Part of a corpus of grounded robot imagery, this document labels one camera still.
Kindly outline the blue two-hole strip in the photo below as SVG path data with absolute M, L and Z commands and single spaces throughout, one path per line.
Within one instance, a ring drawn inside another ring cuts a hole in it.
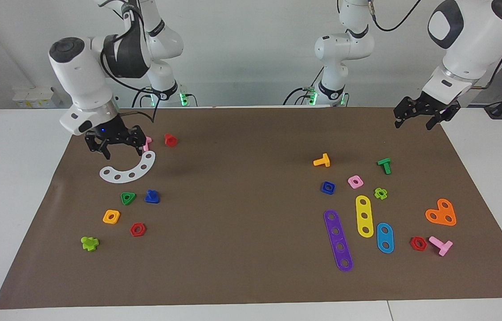
M 377 248 L 385 254 L 391 254 L 395 250 L 395 236 L 393 228 L 385 223 L 377 224 Z

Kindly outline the purple four-hole strip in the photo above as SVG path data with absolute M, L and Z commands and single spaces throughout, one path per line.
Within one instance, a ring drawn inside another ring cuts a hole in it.
M 335 210 L 326 210 L 323 217 L 336 267 L 341 272 L 350 272 L 353 261 L 340 217 Z

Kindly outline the white curved perforated strip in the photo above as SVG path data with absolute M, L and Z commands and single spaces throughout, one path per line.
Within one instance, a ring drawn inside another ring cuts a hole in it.
M 156 153 L 147 151 L 142 154 L 138 165 L 130 170 L 119 171 L 111 166 L 106 166 L 99 171 L 99 176 L 104 181 L 113 184 L 125 184 L 136 181 L 145 176 L 156 160 Z

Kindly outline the brown table mat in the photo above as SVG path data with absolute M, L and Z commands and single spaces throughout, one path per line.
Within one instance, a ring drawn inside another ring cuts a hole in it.
M 0 309 L 502 297 L 502 231 L 442 126 L 394 126 L 389 108 L 159 110 L 125 117 L 153 139 L 156 160 L 127 184 L 133 148 L 111 159 L 72 137 L 0 289 Z M 169 148 L 164 134 L 178 144 Z M 331 166 L 313 165 L 327 153 Z M 391 158 L 391 175 L 377 161 Z M 363 186 L 353 189 L 348 178 Z M 324 181 L 335 193 L 322 193 Z M 374 196 L 377 188 L 388 197 Z M 148 189 L 160 203 L 145 203 Z M 137 194 L 128 206 L 124 192 Z M 359 235 L 356 197 L 371 201 L 374 235 Z M 424 213 L 448 199 L 455 226 Z M 116 224 L 102 221 L 120 211 Z M 342 222 L 353 269 L 335 264 L 323 214 Z M 142 222 L 144 236 L 131 236 Z M 377 248 L 377 224 L 395 250 Z M 81 238 L 100 242 L 88 252 Z M 410 239 L 421 236 L 425 251 Z M 445 256 L 428 238 L 453 242 Z

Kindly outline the yellow three-hole strip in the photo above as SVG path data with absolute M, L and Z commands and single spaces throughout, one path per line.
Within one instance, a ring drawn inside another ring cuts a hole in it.
M 359 235 L 371 238 L 374 235 L 374 224 L 371 210 L 371 201 L 365 195 L 356 197 L 356 224 Z

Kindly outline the white box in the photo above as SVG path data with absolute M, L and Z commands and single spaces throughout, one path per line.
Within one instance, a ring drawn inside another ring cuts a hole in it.
M 62 108 L 63 101 L 52 87 L 14 88 L 12 101 L 19 108 Z

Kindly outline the orange heart-shaped plate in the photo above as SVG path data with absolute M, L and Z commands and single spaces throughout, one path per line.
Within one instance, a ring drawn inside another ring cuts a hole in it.
M 455 226 L 457 218 L 452 203 L 448 199 L 440 198 L 437 207 L 437 209 L 427 209 L 424 217 L 433 224 Z

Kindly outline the pink T-head toy screw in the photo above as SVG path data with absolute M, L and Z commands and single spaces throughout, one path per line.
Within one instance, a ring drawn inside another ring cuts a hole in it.
M 435 236 L 430 236 L 428 238 L 428 241 L 434 245 L 436 248 L 438 248 L 438 255 L 439 256 L 445 256 L 446 253 L 452 248 L 453 242 L 450 240 L 447 240 L 446 242 L 443 242 L 442 240 L 438 239 Z

